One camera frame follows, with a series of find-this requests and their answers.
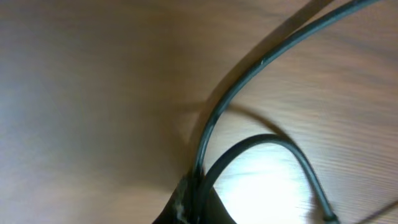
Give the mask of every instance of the wire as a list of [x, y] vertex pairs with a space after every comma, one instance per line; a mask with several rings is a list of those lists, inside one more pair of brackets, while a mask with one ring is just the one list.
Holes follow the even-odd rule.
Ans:
[[315, 174], [315, 171], [313, 170], [308, 159], [305, 157], [304, 153], [296, 144], [294, 144], [294, 142], [286, 138], [280, 137], [276, 134], [259, 134], [242, 140], [239, 143], [235, 144], [231, 149], [228, 149], [212, 165], [210, 170], [207, 172], [204, 180], [199, 186], [197, 198], [193, 204], [193, 220], [197, 220], [197, 218], [201, 214], [201, 211], [207, 200], [211, 188], [213, 187], [214, 183], [216, 182], [222, 171], [228, 166], [228, 164], [230, 164], [242, 152], [262, 143], [278, 144], [284, 146], [286, 149], [292, 152], [292, 154], [296, 157], [297, 161], [302, 166], [305, 175], [308, 178], [308, 181], [311, 183], [311, 186], [320, 201], [320, 205], [324, 212], [325, 221], [337, 221], [337, 216], [333, 213], [329, 201], [322, 189], [321, 184], [319, 183], [317, 175]]
[[288, 49], [292, 48], [302, 40], [306, 39], [310, 35], [315, 32], [331, 25], [338, 20], [380, 0], [353, 0], [350, 1], [337, 9], [325, 14], [321, 18], [309, 23], [298, 31], [294, 32], [280, 44], [276, 45], [273, 49], [268, 51], [264, 56], [255, 63], [247, 72], [242, 74], [234, 84], [232, 84], [228, 90], [224, 93], [224, 95], [217, 102], [213, 111], [210, 113], [210, 116], [203, 128], [198, 149], [197, 155], [195, 158], [195, 162], [193, 164], [192, 175], [196, 179], [200, 179], [201, 173], [203, 172], [203, 161], [205, 159], [205, 152], [207, 148], [207, 144], [210, 139], [210, 135], [213, 132], [216, 122], [221, 114], [228, 107], [229, 103], [233, 99], [233, 97], [241, 90], [245, 84], [247, 84], [254, 76], [256, 76], [263, 68], [265, 68], [268, 64], [270, 64], [277, 57], [282, 55]]

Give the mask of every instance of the wood grain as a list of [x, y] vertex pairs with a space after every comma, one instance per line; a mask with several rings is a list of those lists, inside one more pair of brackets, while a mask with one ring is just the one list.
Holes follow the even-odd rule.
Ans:
[[[150, 223], [228, 83], [304, 6], [344, 2], [0, 2], [2, 222]], [[343, 223], [397, 200], [397, 9], [381, 1], [270, 64], [221, 117], [206, 167], [271, 124], [305, 151]], [[216, 189], [238, 223], [320, 220], [277, 146], [245, 152]], [[397, 210], [375, 223], [398, 223]]]

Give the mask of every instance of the brown wooden surface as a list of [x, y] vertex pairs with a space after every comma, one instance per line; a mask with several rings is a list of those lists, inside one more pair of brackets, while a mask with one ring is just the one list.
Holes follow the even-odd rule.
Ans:
[[[150, 223], [231, 80], [294, 21], [343, 3], [1, 1], [1, 223]], [[397, 200], [397, 10], [381, 1], [270, 64], [221, 117], [206, 166], [272, 121], [343, 223]], [[276, 146], [245, 152], [216, 189], [238, 223], [319, 221], [299, 165]], [[398, 223], [398, 211], [375, 223]]]

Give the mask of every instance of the black cable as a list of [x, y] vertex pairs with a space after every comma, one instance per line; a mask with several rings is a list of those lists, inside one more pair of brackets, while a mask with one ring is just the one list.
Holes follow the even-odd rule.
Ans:
[[264, 54], [260, 61], [255, 63], [247, 72], [242, 74], [217, 102], [205, 124], [205, 127], [203, 128], [197, 149], [197, 155], [192, 169], [193, 176], [198, 180], [200, 179], [207, 144], [215, 124], [218, 121], [218, 118], [228, 107], [233, 97], [239, 92], [240, 89], [243, 88], [245, 84], [250, 81], [251, 78], [256, 76], [265, 66], [270, 64], [281, 54], [310, 35], [377, 1], [379, 0], [353, 0], [329, 12], [328, 14], [325, 14], [321, 18], [294, 32], [280, 44], [276, 45], [273, 49]]
[[310, 162], [305, 157], [304, 153], [292, 141], [280, 137], [276, 134], [259, 134], [251, 136], [241, 142], [235, 144], [231, 149], [228, 149], [210, 168], [204, 180], [200, 184], [197, 192], [197, 197], [193, 204], [192, 220], [197, 220], [200, 216], [203, 206], [207, 200], [209, 192], [220, 176], [222, 171], [230, 164], [236, 157], [249, 148], [262, 143], [273, 143], [284, 146], [296, 157], [297, 161], [302, 166], [305, 175], [308, 178], [317, 198], [319, 199], [320, 206], [324, 212], [324, 220], [327, 222], [336, 222], [337, 216], [333, 213], [329, 201], [322, 189], [321, 184], [313, 170]]

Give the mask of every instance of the black wire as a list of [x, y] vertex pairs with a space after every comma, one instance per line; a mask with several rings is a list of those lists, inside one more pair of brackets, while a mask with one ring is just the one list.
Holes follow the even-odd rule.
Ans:
[[321, 184], [313, 170], [310, 162], [305, 157], [304, 153], [296, 146], [292, 141], [280, 137], [276, 134], [259, 134], [256, 136], [251, 136], [241, 142], [235, 144], [231, 149], [228, 149], [210, 168], [207, 172], [204, 180], [200, 184], [197, 192], [196, 201], [193, 204], [192, 219], [197, 220], [203, 206], [207, 200], [207, 196], [217, 178], [220, 176], [222, 171], [231, 163], [236, 157], [238, 157], [242, 152], [248, 150], [249, 148], [262, 143], [273, 143], [284, 146], [296, 157], [297, 161], [302, 166], [308, 181], [320, 201], [320, 206], [324, 212], [325, 221], [337, 221], [337, 216], [333, 213], [333, 210], [329, 204], [329, 201], [322, 189]]
[[281, 54], [283, 54], [302, 40], [306, 39], [310, 35], [377, 1], [379, 0], [353, 0], [329, 12], [328, 14], [325, 14], [321, 18], [309, 23], [305, 27], [294, 32], [279, 45], [268, 51], [261, 58], [261, 60], [255, 63], [247, 72], [242, 74], [235, 81], [235, 83], [228, 88], [226, 93], [224, 93], [221, 99], [217, 102], [205, 124], [205, 127], [203, 128], [198, 144], [197, 155], [192, 169], [193, 176], [197, 180], [200, 179], [201, 173], [203, 171], [203, 161], [205, 158], [207, 144], [209, 142], [210, 135], [213, 132], [215, 124], [218, 121], [218, 118], [228, 107], [233, 97], [239, 92], [240, 89], [243, 88], [245, 84], [250, 81], [251, 78], [256, 76], [265, 66], [270, 64]]

